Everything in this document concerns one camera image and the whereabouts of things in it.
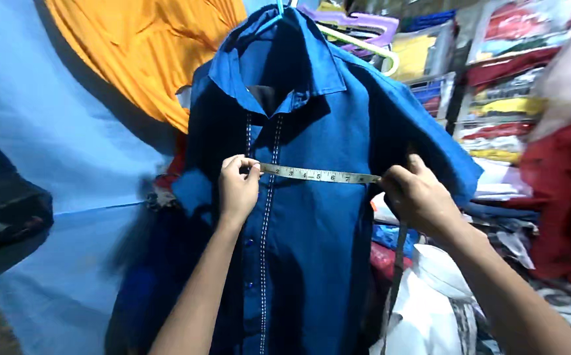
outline white stitching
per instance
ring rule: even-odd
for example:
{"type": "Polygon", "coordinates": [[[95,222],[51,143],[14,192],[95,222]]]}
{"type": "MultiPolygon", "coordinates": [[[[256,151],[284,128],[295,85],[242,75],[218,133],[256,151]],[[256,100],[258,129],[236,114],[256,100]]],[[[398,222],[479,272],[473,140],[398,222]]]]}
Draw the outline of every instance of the white stitching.
{"type": "Polygon", "coordinates": [[[246,113],[246,157],[250,158],[250,125],[251,116],[250,112],[246,113]]]}
{"type": "MultiPolygon", "coordinates": [[[[277,128],[275,131],[275,142],[272,150],[272,163],[277,163],[279,154],[279,141],[281,139],[281,125],[283,115],[277,117],[277,128]]],[[[272,207],[272,196],[274,188],[275,176],[270,175],[268,182],[268,196],[266,197],[266,209],[263,214],[263,223],[261,225],[261,243],[260,243],[260,277],[261,277],[261,341],[259,345],[259,353],[263,355],[266,347],[266,235],[268,231],[268,218],[270,216],[270,208],[272,207]]]]}

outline red fabric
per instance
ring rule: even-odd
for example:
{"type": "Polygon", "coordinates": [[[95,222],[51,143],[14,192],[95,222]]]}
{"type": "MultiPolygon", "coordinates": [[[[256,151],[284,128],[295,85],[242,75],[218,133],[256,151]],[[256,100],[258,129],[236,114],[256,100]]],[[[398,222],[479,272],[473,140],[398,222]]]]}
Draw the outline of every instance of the red fabric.
{"type": "Polygon", "coordinates": [[[159,175],[154,180],[154,184],[160,188],[171,191],[171,184],[174,183],[180,173],[185,169],[185,154],[187,151],[187,135],[179,133],[176,139],[176,155],[171,164],[167,167],[167,173],[159,175]]]}
{"type": "Polygon", "coordinates": [[[491,15],[485,40],[518,39],[540,34],[545,29],[538,15],[515,4],[506,4],[491,15]]]}
{"type": "Polygon", "coordinates": [[[532,125],[528,123],[503,123],[493,127],[481,128],[478,132],[463,136],[464,140],[473,140],[477,138],[496,138],[504,136],[525,136],[531,129],[532,125]]]}
{"type": "MultiPolygon", "coordinates": [[[[376,242],[371,242],[371,265],[385,279],[393,280],[393,264],[395,263],[395,252],[387,249],[376,242]]],[[[412,266],[412,261],[404,257],[404,270],[412,266]]]]}
{"type": "Polygon", "coordinates": [[[176,140],[176,155],[174,160],[172,160],[169,168],[167,168],[168,174],[180,174],[185,169],[185,154],[187,152],[187,135],[181,133],[178,135],[176,140]]]}
{"type": "Polygon", "coordinates": [[[441,98],[439,96],[433,97],[432,99],[424,102],[424,109],[428,111],[430,116],[437,118],[437,114],[439,114],[440,103],[441,103],[441,98]]]}
{"type": "Polygon", "coordinates": [[[522,179],[543,201],[531,258],[540,278],[571,282],[571,125],[530,143],[520,160],[522,179]]]}
{"type": "Polygon", "coordinates": [[[528,69],[547,65],[561,47],[542,48],[511,58],[500,58],[481,62],[467,71],[467,83],[476,87],[476,92],[484,90],[498,79],[520,74],[528,69]]]}

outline shirt collar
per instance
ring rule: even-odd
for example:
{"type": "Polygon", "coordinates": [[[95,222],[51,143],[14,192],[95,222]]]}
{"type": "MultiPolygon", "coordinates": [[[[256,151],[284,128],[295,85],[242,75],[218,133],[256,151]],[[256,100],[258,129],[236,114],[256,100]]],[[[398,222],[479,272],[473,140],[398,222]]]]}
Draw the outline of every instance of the shirt collar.
{"type": "MultiPolygon", "coordinates": [[[[276,15],[276,5],[267,5],[254,12],[226,37],[213,57],[211,68],[209,69],[209,77],[222,91],[238,99],[238,101],[240,101],[241,97],[250,95],[242,83],[239,72],[238,49],[255,36],[261,25],[276,15]]],[[[345,82],[338,70],[335,58],[325,37],[316,27],[314,21],[290,7],[284,10],[284,18],[288,19],[301,31],[303,36],[301,45],[305,46],[305,52],[308,54],[306,59],[311,74],[307,79],[309,80],[307,87],[295,90],[295,96],[305,98],[306,100],[310,96],[345,91],[345,82]]],[[[287,25],[285,23],[277,23],[275,26],[287,25]]],[[[255,110],[256,108],[247,107],[247,109],[255,110]]]]}

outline folded clothes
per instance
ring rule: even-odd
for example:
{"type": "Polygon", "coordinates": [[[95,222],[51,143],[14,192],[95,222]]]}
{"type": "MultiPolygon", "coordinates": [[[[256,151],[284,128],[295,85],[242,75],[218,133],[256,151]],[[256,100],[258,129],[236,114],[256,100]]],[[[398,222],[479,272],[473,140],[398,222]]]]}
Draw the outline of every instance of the folded clothes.
{"type": "Polygon", "coordinates": [[[490,160],[497,160],[499,162],[518,163],[520,160],[520,153],[510,153],[499,149],[484,149],[484,150],[471,150],[469,154],[472,157],[486,158],[490,160]]]}
{"type": "Polygon", "coordinates": [[[485,125],[481,128],[462,130],[464,140],[477,138],[496,138],[502,136],[524,136],[531,132],[533,125],[521,122],[503,123],[501,125],[485,125]]]}
{"type": "Polygon", "coordinates": [[[535,97],[515,97],[503,99],[482,106],[475,106],[471,112],[477,116],[487,116],[494,112],[521,112],[529,116],[535,116],[544,110],[544,101],[535,97]]]}
{"type": "Polygon", "coordinates": [[[545,67],[534,68],[517,75],[503,83],[490,86],[478,92],[474,101],[507,99],[510,97],[526,96],[531,91],[533,83],[542,75],[545,67]]]}
{"type": "Polygon", "coordinates": [[[509,201],[533,195],[531,187],[520,179],[518,168],[510,166],[510,163],[483,158],[474,158],[474,162],[483,168],[484,173],[476,186],[473,200],[509,201]]]}
{"type": "Polygon", "coordinates": [[[512,208],[502,208],[486,206],[474,202],[469,202],[463,206],[463,212],[480,219],[494,219],[497,217],[515,218],[527,222],[537,222],[540,213],[527,210],[514,210],[512,208]]]}
{"type": "Polygon", "coordinates": [[[496,138],[475,138],[461,141],[461,147],[465,150],[500,149],[510,153],[522,153],[524,143],[518,136],[503,136],[496,138]]]}
{"type": "Polygon", "coordinates": [[[548,47],[515,57],[489,60],[473,66],[467,71],[467,84],[480,92],[489,85],[493,85],[496,80],[511,77],[542,65],[546,66],[559,50],[559,47],[548,47]]]}
{"type": "Polygon", "coordinates": [[[563,45],[571,37],[571,31],[554,32],[546,35],[536,35],[515,40],[487,40],[481,45],[482,54],[498,57],[506,53],[525,51],[552,45],[563,45]]]}

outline white fabric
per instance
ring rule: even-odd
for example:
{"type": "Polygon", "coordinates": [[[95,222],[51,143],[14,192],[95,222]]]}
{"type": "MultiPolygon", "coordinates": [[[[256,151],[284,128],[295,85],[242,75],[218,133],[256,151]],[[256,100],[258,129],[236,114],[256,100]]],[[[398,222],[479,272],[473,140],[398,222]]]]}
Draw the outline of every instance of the white fabric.
{"type": "MultiPolygon", "coordinates": [[[[385,355],[462,354],[457,320],[450,299],[472,304],[461,271],[443,250],[415,245],[412,267],[404,272],[393,313],[402,320],[386,334],[385,355]]],[[[380,355],[384,339],[369,348],[380,355]]]]}
{"type": "Polygon", "coordinates": [[[397,217],[391,212],[391,209],[384,202],[384,192],[378,193],[371,199],[373,207],[373,219],[378,222],[400,225],[397,217]]]}
{"type": "Polygon", "coordinates": [[[511,153],[524,151],[524,144],[518,136],[503,136],[496,138],[476,138],[463,140],[461,147],[465,150],[499,149],[511,153]]]}
{"type": "Polygon", "coordinates": [[[507,201],[514,197],[531,197],[533,189],[520,179],[518,168],[506,162],[473,158],[484,172],[479,178],[475,200],[507,201]]]}

